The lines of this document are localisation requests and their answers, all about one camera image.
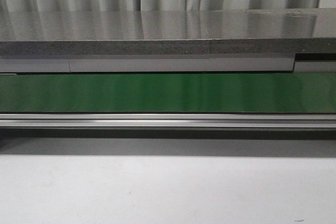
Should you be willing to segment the green conveyor belt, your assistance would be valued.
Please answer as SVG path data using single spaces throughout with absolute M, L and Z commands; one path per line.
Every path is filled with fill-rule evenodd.
M 2 75 L 1 111 L 334 113 L 335 74 Z

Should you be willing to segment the grey rear conveyor rail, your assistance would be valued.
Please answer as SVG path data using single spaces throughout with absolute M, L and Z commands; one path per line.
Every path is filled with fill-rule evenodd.
M 331 53 L 1 56 L 1 73 L 334 71 Z

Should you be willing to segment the grey stone counter slab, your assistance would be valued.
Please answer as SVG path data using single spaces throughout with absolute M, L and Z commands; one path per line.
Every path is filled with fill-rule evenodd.
M 2 12 L 1 55 L 335 53 L 335 9 Z

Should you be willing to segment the aluminium front conveyor rail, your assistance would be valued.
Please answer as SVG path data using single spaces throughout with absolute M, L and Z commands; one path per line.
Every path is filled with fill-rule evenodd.
M 1 127 L 334 130 L 335 114 L 3 113 Z

